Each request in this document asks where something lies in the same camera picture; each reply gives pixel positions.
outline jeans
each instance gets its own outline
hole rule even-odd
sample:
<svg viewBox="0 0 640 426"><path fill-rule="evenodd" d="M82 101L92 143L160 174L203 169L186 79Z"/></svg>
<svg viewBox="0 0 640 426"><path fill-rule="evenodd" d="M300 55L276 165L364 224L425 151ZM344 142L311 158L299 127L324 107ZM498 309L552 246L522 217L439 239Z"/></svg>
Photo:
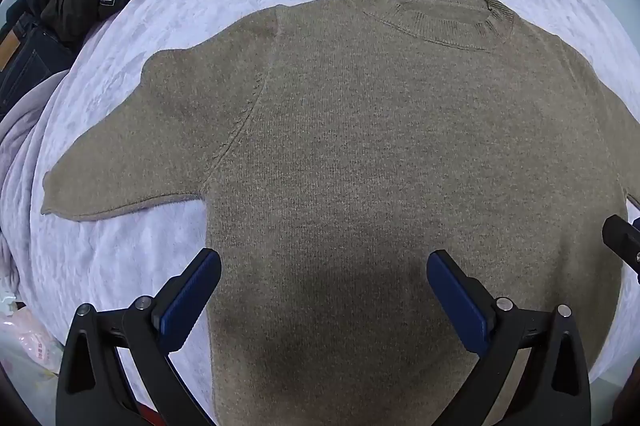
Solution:
<svg viewBox="0 0 640 426"><path fill-rule="evenodd" d="M76 58L28 13L20 17L14 33L20 45L0 72L0 118L36 85L69 69Z"/></svg>

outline raglan seam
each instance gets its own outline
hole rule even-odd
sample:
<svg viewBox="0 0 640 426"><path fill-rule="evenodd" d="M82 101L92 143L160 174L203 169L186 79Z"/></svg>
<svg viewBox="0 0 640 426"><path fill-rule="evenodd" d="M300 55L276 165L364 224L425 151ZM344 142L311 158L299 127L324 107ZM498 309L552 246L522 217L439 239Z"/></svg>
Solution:
<svg viewBox="0 0 640 426"><path fill-rule="evenodd" d="M277 43L280 37L280 6L274 6L273 9L276 16L276 34L271 42L271 48L267 53L268 58L266 70L258 73L257 79L255 80L252 98L244 105L244 107L240 111L240 115L238 119L236 119L234 128L231 130L231 132L229 132L229 135L225 142L212 156L211 165L205 170L204 179L197 188L197 193L201 197L201 199L204 199L206 197L210 179L212 178L213 174L215 174L218 168L222 165L231 149L234 148L234 145L238 142L240 135L242 135L242 133L249 127L249 124L254 117L256 107L258 106L260 98L262 97L262 93L264 92L264 87L270 78L275 50L277 49Z"/></svg>
<svg viewBox="0 0 640 426"><path fill-rule="evenodd" d="M577 53L580 58L582 58L583 60L585 60L587 62L588 69L591 69L591 73L595 76L595 78L596 78L596 80L598 82L598 88L600 90L600 95L604 96L604 93L602 92L602 87L600 85L601 82L600 82L600 79L598 78L598 75L595 73L593 67L591 66L591 63L589 63L587 58L583 57L578 50L576 50L574 47L571 47L567 42L562 40L559 36L556 36L556 38L560 41L560 48L561 48L562 55L564 56L564 62L565 62L564 65L565 65L565 67L567 68L569 74L571 74L571 77L574 79L574 84L579 86L580 93L582 94L582 96L588 102L587 105L592 107L591 103L589 102L589 98L588 98L588 94L586 92L585 86L580 83L580 80L578 80L578 78L575 75L574 67L572 66L572 60L569 57L569 53L568 52L573 51L573 52ZM606 117L607 117L607 119L609 119L610 118L610 116L609 116L609 107L607 106L606 108L607 108ZM615 154L612 153L611 148L609 147L609 143L607 143L606 135L604 134L603 129L601 128L600 121L599 121L598 117L596 116L596 114L593 113L593 108L591 110L591 117L594 119L594 122L596 123L596 132L598 133L598 137L604 143L605 149L607 150L607 157L609 158L609 164L615 170L616 177L618 178L618 184L622 187L623 192L624 192L625 197L626 197L628 189L626 187L626 183L621 182L620 165L618 164L618 158L615 156Z"/></svg>

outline white fuzzy blanket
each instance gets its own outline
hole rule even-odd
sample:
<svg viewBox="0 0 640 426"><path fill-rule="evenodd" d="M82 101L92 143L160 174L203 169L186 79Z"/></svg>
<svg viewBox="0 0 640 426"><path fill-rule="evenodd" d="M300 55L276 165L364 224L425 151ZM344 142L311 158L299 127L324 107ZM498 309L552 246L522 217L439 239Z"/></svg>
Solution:
<svg viewBox="0 0 640 426"><path fill-rule="evenodd" d="M180 273L204 245L205 207L199 201L175 203L86 223L42 216L45 172L81 133L129 95L154 52L199 44L255 10L305 1L132 0L88 40L28 136L5 150L11 155L5 159L10 161L6 176L0 179L0 246L5 253L8 247L12 259L0 255L0 263L5 258L0 271L7 275L12 268L7 264L15 262L22 297L58 339L65 340L81 303L91 302L98 310L126 307L141 294L155 294L170 276ZM574 45L640 116L640 57L601 0L501 1ZM638 340L639 292L635 278L625 275L618 314L592 377ZM201 317L172 359L211 414L209 355L206 319ZM124 363L136 396L150 404L130 358Z"/></svg>

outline pink plastic bag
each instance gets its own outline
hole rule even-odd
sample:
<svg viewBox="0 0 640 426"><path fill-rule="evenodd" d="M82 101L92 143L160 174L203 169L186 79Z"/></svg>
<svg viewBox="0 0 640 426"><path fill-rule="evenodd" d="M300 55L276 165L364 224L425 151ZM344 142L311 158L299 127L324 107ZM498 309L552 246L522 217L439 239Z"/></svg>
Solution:
<svg viewBox="0 0 640 426"><path fill-rule="evenodd" d="M18 338L5 331L0 331L0 364L37 421L42 426L55 426L58 376L33 361Z"/></svg>
<svg viewBox="0 0 640 426"><path fill-rule="evenodd" d="M27 307L15 311L11 316L0 315L0 334L12 336L33 361L54 374L59 373L62 345Z"/></svg>

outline sweater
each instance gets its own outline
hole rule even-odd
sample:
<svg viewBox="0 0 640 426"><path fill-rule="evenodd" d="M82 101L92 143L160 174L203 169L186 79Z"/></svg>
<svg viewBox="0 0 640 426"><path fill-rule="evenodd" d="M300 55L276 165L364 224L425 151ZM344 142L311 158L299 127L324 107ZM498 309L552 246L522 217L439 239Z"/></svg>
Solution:
<svg viewBox="0 0 640 426"><path fill-rule="evenodd" d="M417 426L477 359L426 282L435 249L521 308L569 305L594 362L638 145L587 60L498 0L314 0L149 58L42 212L206 202L222 426Z"/></svg>

